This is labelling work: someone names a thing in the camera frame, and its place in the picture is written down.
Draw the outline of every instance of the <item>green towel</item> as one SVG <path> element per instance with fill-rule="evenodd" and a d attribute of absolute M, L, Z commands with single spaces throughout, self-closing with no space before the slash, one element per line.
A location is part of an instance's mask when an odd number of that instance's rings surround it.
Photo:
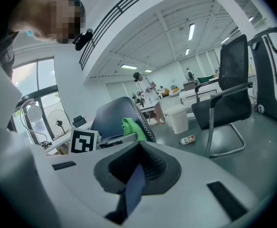
<path fill-rule="evenodd" d="M 143 130 L 132 118 L 123 118 L 123 123 L 124 125 L 122 126 L 122 128 L 124 129 L 124 136 L 136 133 L 138 136 L 137 141 L 147 140 L 147 137 L 144 134 Z"/>

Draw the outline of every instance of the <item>black cap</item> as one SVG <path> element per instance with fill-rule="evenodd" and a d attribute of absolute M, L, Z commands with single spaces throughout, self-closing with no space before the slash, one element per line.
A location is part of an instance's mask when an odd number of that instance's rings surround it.
<path fill-rule="evenodd" d="M 133 74 L 134 79 L 138 80 L 139 79 L 139 72 L 136 72 Z"/>

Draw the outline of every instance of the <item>chair leg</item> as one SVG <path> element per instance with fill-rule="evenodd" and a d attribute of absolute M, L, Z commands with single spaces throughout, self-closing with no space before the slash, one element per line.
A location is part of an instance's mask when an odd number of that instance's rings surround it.
<path fill-rule="evenodd" d="M 236 133 L 236 135 L 242 142 L 243 146 L 238 149 L 223 152 L 223 153 L 210 154 L 210 147 L 211 147 L 212 136 L 213 136 L 213 125 L 214 125 L 214 108 L 211 108 L 210 109 L 210 120 L 209 120 L 209 135 L 208 135 L 208 142 L 207 142 L 207 148 L 206 148 L 206 151 L 207 151 L 207 154 L 209 157 L 220 157 L 220 156 L 232 154 L 232 153 L 235 153 L 238 151 L 242 151 L 245 148 L 245 145 L 246 145 L 245 140 L 243 139 L 243 137 L 239 133 L 239 131 L 235 128 L 235 126 L 232 123 L 230 123 L 229 126 L 234 130 L 234 132 Z"/>

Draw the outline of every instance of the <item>white trash bin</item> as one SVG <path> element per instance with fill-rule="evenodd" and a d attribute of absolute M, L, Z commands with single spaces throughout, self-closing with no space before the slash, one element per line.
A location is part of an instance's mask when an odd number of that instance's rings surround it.
<path fill-rule="evenodd" d="M 188 130 L 187 107 L 178 104 L 169 108 L 166 113 L 169 115 L 170 122 L 175 134 L 183 133 Z"/>

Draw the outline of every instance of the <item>chair seat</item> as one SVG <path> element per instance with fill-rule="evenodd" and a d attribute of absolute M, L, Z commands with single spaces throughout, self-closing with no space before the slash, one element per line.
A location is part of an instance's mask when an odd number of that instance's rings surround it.
<path fill-rule="evenodd" d="M 193 104 L 192 111 L 199 123 L 200 128 L 202 130 L 208 129 L 210 118 L 210 100 L 200 101 Z M 251 105 L 250 107 L 245 107 L 228 96 L 222 97 L 214 108 L 214 127 L 226 125 L 238 120 L 244 120 L 249 118 L 250 115 Z"/>

